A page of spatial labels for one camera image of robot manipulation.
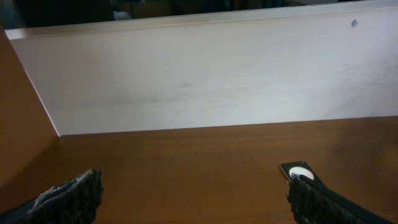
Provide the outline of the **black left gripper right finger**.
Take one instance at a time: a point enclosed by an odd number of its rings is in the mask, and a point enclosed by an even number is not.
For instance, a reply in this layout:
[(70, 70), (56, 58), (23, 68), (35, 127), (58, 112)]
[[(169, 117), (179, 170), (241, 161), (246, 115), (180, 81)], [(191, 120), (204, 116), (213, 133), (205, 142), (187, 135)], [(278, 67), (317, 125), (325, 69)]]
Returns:
[(287, 201), (294, 220), (299, 224), (364, 224), (361, 219), (309, 185), (303, 175), (291, 178)]

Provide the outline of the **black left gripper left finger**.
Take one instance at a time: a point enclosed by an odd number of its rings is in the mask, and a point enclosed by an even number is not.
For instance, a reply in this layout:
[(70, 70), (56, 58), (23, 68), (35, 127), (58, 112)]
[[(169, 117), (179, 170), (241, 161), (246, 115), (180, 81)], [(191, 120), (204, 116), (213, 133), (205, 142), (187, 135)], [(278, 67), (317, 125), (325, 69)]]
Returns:
[(1, 224), (91, 224), (104, 191), (101, 171), (89, 169), (1, 213)]

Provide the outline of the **black Galaxy flip phone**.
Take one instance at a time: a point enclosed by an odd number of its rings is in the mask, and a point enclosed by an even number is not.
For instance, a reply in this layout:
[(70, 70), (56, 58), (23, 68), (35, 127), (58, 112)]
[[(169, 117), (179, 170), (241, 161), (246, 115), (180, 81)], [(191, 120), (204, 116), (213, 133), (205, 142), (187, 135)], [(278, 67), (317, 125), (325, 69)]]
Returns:
[(361, 219), (364, 224), (375, 223), (375, 224), (392, 224), (391, 221), (376, 215), (369, 210), (355, 204), (354, 202), (344, 198), (340, 194), (330, 190), (316, 175), (316, 173), (310, 168), (310, 166), (304, 161), (282, 163), (280, 169), (286, 176), (289, 184), (291, 178), (294, 175), (303, 175), (306, 177), (306, 182), (313, 188), (319, 190), (324, 196), (338, 204), (343, 209), (351, 212), (354, 216)]

